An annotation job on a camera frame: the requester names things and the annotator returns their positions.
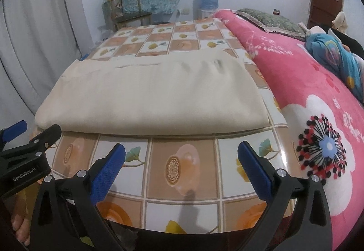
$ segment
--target folded beige blanket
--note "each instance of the folded beige blanket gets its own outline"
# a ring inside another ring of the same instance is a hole
[[[35,115],[46,129],[116,135],[231,133],[269,125],[244,64],[222,50],[75,61]]]

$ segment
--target wooden chair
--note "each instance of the wooden chair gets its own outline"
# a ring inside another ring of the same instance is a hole
[[[111,6],[111,20],[114,24],[114,28],[116,30],[119,30],[122,27],[125,27],[125,25],[129,22],[140,20],[141,26],[143,26],[143,19],[148,18],[149,24],[152,24],[152,13],[151,12],[145,12],[142,10],[140,5],[140,0],[138,0],[138,8],[139,12],[135,13],[124,13],[123,10],[123,0],[120,0],[120,7],[121,7],[121,13],[122,16],[117,17],[115,13],[115,5],[113,4],[113,1],[116,0],[107,0],[110,3]]]

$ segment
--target pillow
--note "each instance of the pillow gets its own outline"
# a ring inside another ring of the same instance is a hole
[[[235,14],[252,22],[267,33],[280,33],[300,41],[305,41],[305,32],[300,26],[294,24],[286,17],[268,14],[259,10],[240,9]]]

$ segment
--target blue gripper pad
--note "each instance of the blue gripper pad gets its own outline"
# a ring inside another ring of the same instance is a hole
[[[86,59],[90,54],[86,54],[83,57],[80,58],[80,61],[83,61],[84,59]]]
[[[111,156],[92,181],[90,199],[93,205],[104,200],[125,162],[123,145],[116,144],[111,152]]]
[[[2,141],[3,142],[10,142],[19,135],[23,134],[27,131],[27,122],[26,121],[20,121],[14,125],[12,125],[9,128],[6,128],[3,131]]]
[[[272,201],[272,181],[259,163],[258,156],[247,141],[238,147],[238,159],[259,199],[268,204]]]

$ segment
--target floral bed cover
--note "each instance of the floral bed cover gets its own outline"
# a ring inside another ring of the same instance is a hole
[[[336,249],[364,208],[363,106],[303,42],[266,33],[230,10],[214,17],[239,39],[267,80],[288,123],[301,171],[320,177]]]

